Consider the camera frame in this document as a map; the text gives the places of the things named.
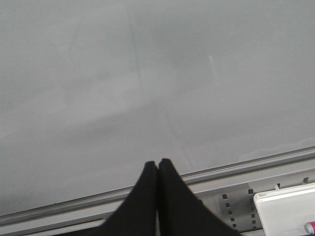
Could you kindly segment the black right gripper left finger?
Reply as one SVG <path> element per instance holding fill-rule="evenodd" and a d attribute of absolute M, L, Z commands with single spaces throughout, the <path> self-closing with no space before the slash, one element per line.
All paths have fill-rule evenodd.
<path fill-rule="evenodd" d="M 132 191 L 90 236 L 154 236 L 156 234 L 158 169 L 146 162 Z"/>

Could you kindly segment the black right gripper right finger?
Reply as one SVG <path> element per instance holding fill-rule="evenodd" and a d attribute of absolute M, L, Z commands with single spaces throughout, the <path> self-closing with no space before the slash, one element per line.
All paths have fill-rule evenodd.
<path fill-rule="evenodd" d="M 158 166 L 158 218 L 162 236 L 238 236 L 192 193 L 170 159 Z"/>

